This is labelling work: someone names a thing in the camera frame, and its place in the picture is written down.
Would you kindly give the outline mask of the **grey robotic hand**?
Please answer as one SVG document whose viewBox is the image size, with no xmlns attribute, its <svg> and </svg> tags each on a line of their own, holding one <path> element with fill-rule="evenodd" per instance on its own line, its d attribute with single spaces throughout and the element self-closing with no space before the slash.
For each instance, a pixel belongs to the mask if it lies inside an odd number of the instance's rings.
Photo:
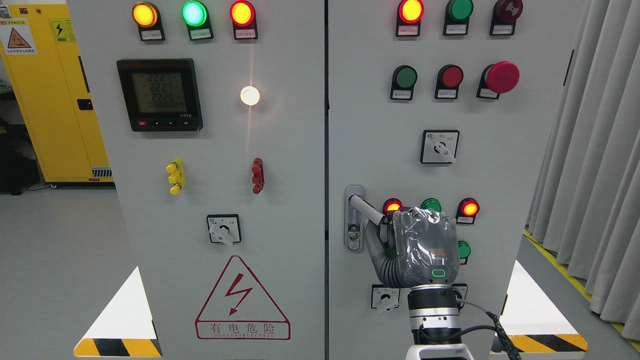
<svg viewBox="0 0 640 360">
<path fill-rule="evenodd" d="M 457 230 L 451 217 L 418 207 L 394 212 L 388 238 L 397 255 L 390 256 L 380 239 L 380 227 L 369 221 L 365 243 L 378 280 L 385 287 L 408 289 L 422 285 L 452 285 L 458 276 L 460 255 Z"/>
</svg>

